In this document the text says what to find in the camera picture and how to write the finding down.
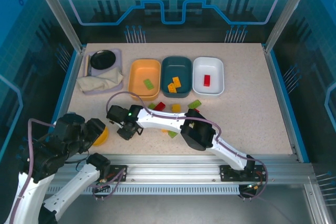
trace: enclosure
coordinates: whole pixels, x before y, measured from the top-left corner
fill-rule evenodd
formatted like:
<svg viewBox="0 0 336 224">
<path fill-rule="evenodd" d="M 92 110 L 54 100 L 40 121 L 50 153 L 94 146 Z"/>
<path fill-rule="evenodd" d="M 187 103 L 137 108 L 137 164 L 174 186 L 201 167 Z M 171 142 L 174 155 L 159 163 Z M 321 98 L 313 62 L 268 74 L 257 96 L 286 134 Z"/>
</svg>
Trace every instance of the enclosure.
<svg viewBox="0 0 336 224">
<path fill-rule="evenodd" d="M 54 123 L 75 112 L 107 126 L 107 142 L 90 153 L 127 165 L 127 178 L 106 202 L 96 204 L 84 190 L 59 223 L 334 223 L 336 0 L 0 0 L 0 6 L 2 222 L 15 199 L 28 119 Z M 76 84 L 99 50 L 119 54 L 119 91 L 139 86 L 136 60 L 159 62 L 154 85 L 164 92 L 152 94 L 155 103 L 186 111 L 199 99 L 200 113 L 222 127 L 228 144 L 266 164 L 266 202 L 225 191 L 239 188 L 221 181 L 226 163 L 190 148 L 181 135 L 144 129 L 123 140 L 106 118 L 117 89 L 83 93 Z M 170 56 L 193 62 L 182 63 L 190 75 L 181 78 L 189 84 L 181 96 L 165 90 L 170 81 L 160 87 Z M 223 62 L 216 98 L 203 85 L 193 89 L 199 57 Z M 111 104 L 128 109 L 140 102 L 122 94 Z M 33 126 L 35 140 L 48 132 Z M 76 175 L 75 167 L 58 170 L 47 197 Z"/>
</svg>

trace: plastic bin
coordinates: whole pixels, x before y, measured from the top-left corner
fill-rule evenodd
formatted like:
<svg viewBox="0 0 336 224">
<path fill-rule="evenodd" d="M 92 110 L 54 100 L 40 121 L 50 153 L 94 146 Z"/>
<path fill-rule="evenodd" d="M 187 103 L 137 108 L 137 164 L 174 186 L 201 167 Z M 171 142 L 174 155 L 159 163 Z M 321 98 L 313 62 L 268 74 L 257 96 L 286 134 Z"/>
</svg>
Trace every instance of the plastic bin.
<svg viewBox="0 0 336 224">
<path fill-rule="evenodd" d="M 204 76 L 210 75 L 210 86 L 204 86 Z M 200 98 L 218 97 L 224 92 L 224 65 L 213 57 L 198 57 L 194 60 L 193 90 Z"/>
<path fill-rule="evenodd" d="M 162 61 L 161 90 L 166 97 L 185 98 L 192 89 L 192 62 L 183 56 L 169 56 Z M 181 87 L 177 93 L 169 93 L 168 85 L 173 77 L 180 79 Z"/>
<path fill-rule="evenodd" d="M 140 96 L 144 101 L 155 100 L 160 91 L 160 75 L 161 64 L 153 59 L 140 59 L 132 63 L 130 71 L 130 80 L 128 83 L 128 91 Z M 149 79 L 154 85 L 154 89 L 147 89 L 144 80 Z"/>
</svg>

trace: beige cloth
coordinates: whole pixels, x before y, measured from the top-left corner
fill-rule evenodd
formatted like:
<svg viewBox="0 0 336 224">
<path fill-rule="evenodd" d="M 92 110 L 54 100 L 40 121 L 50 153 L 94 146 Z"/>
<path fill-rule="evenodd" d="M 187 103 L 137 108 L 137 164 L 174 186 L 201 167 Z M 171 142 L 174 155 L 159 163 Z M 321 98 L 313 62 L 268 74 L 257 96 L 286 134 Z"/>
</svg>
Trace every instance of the beige cloth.
<svg viewBox="0 0 336 224">
<path fill-rule="evenodd" d="M 102 91 L 112 89 L 119 85 L 124 76 L 120 73 L 119 68 L 113 68 L 98 76 L 85 76 L 77 78 L 79 89 L 82 92 L 87 91 Z"/>
</svg>

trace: orange tray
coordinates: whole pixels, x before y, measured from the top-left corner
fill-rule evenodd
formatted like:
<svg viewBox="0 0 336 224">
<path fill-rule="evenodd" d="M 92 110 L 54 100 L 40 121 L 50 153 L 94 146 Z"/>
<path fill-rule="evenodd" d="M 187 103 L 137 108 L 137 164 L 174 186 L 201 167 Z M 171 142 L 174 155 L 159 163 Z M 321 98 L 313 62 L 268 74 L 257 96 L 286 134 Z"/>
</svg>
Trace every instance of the orange tray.
<svg viewBox="0 0 336 224">
<path fill-rule="evenodd" d="M 161 76 L 161 64 L 157 60 L 153 59 L 140 59 L 132 63 L 130 80 L 128 83 L 128 91 L 133 92 L 140 96 L 144 101 L 155 100 L 160 91 L 160 76 Z M 145 83 L 146 79 L 150 79 L 154 85 L 154 89 L 147 89 Z"/>
</svg>

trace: green block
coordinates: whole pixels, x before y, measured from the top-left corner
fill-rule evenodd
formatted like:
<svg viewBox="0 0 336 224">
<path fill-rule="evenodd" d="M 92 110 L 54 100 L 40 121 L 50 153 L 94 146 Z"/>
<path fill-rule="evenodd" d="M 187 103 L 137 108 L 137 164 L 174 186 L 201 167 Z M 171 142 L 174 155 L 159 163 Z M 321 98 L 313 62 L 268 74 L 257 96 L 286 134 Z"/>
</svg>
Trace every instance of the green block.
<svg viewBox="0 0 336 224">
<path fill-rule="evenodd" d="M 178 135 L 178 133 L 176 132 L 173 132 L 173 131 L 168 131 L 168 135 L 171 137 L 171 138 L 174 138 Z"/>
<path fill-rule="evenodd" d="M 153 85 L 153 83 L 151 82 L 150 79 L 146 79 L 146 80 L 144 80 L 143 83 L 145 83 L 145 86 L 146 86 L 149 90 L 154 89 L 154 85 Z"/>
<path fill-rule="evenodd" d="M 155 105 L 154 103 L 151 103 L 151 104 L 149 104 L 149 106 L 148 106 L 148 108 L 149 108 L 150 110 L 153 110 L 155 107 L 156 107 L 156 105 Z"/>
<path fill-rule="evenodd" d="M 190 103 L 188 105 L 188 107 L 189 107 L 189 109 L 193 110 L 193 109 L 195 109 L 195 108 L 197 108 L 197 107 L 199 107 L 201 105 L 202 105 L 201 102 L 199 100 L 196 100 L 196 101 L 193 101 L 192 103 Z"/>
</svg>

